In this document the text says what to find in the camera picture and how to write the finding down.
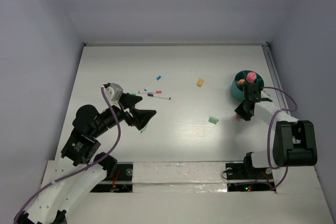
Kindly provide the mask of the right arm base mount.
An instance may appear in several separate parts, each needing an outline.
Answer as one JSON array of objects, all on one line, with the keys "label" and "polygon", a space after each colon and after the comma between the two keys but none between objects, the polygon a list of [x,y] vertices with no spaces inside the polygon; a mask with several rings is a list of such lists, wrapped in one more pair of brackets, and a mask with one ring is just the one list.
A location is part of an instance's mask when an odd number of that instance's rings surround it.
[{"label": "right arm base mount", "polygon": [[269,167],[253,167],[249,156],[240,163],[226,163],[221,177],[227,181],[228,192],[275,190],[272,170]]}]

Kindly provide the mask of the orange highlighter cap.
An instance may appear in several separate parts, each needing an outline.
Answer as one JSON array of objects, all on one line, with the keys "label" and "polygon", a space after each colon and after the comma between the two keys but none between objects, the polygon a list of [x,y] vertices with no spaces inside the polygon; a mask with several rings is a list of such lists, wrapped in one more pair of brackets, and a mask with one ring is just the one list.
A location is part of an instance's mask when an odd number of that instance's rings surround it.
[{"label": "orange highlighter cap", "polygon": [[243,85],[245,83],[245,79],[240,79],[236,82],[238,86]]}]

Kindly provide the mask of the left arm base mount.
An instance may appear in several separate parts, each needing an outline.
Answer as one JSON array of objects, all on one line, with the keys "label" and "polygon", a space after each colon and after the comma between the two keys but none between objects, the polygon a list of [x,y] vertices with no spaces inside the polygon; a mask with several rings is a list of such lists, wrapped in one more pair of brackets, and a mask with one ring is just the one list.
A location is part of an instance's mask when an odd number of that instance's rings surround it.
[{"label": "left arm base mount", "polygon": [[133,191],[133,163],[118,162],[107,157],[102,164],[108,166],[107,176],[94,186],[91,193],[131,193]]}]

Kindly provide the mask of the yellow orange cap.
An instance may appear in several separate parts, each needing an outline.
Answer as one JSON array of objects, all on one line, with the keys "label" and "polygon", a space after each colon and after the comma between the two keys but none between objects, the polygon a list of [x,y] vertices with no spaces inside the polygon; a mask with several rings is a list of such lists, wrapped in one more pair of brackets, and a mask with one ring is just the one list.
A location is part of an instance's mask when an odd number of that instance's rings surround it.
[{"label": "yellow orange cap", "polygon": [[199,79],[197,82],[197,86],[201,87],[204,84],[204,79]]}]

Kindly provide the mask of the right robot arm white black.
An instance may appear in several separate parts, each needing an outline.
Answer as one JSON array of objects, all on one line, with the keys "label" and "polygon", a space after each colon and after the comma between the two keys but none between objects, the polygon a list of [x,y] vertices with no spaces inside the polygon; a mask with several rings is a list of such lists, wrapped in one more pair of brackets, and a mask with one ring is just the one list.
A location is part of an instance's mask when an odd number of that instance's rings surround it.
[{"label": "right robot arm white black", "polygon": [[318,161],[314,125],[299,120],[280,109],[263,94],[258,83],[244,83],[244,99],[235,113],[244,121],[257,117],[268,125],[266,149],[246,154],[241,171],[248,178],[258,175],[261,168],[314,166]]}]

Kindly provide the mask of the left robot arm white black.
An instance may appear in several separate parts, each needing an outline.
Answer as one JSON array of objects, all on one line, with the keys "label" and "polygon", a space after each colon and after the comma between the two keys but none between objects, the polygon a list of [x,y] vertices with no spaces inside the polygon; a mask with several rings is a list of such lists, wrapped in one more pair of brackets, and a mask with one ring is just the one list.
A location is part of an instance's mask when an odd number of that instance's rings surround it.
[{"label": "left robot arm white black", "polygon": [[54,176],[31,196],[14,218],[14,223],[67,223],[71,214],[84,201],[90,191],[104,179],[117,174],[117,160],[110,154],[117,143],[107,151],[98,153],[98,137],[117,127],[116,141],[121,139],[120,122],[139,131],[156,115],[155,110],[139,110],[135,105],[142,97],[119,91],[108,97],[112,90],[101,87],[108,105],[103,112],[93,105],[84,105],[76,112],[73,130],[61,150]]}]

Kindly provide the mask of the green cap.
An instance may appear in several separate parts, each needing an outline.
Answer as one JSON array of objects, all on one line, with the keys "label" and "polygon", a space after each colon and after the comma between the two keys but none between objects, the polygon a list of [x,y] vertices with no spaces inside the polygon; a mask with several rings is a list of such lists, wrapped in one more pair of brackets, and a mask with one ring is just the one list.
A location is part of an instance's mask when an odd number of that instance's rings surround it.
[{"label": "green cap", "polygon": [[209,117],[208,121],[209,121],[210,123],[217,124],[218,121],[219,121],[219,119],[217,119],[217,118],[211,116],[211,117]]}]

